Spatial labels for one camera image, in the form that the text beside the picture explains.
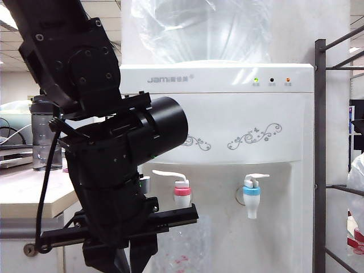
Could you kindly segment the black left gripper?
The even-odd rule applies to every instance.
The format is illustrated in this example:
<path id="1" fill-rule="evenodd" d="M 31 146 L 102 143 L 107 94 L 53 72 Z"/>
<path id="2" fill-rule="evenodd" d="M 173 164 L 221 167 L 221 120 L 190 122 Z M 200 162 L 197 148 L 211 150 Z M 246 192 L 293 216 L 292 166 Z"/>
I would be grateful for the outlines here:
<path id="1" fill-rule="evenodd" d="M 142 273 L 150 258 L 158 252 L 157 235 L 170 228 L 194 224 L 198 213 L 194 204 L 186 208 L 160 212 L 158 199 L 146 197 L 147 177 L 128 177 L 120 183 L 96 181 L 90 187 L 75 177 L 72 180 L 82 210 L 71 219 L 69 228 L 41 231 L 44 200 L 38 205 L 35 246 L 48 253 L 54 247 L 83 243 L 85 264 L 101 272 L 125 272 L 125 252 L 130 245 L 132 273 Z"/>

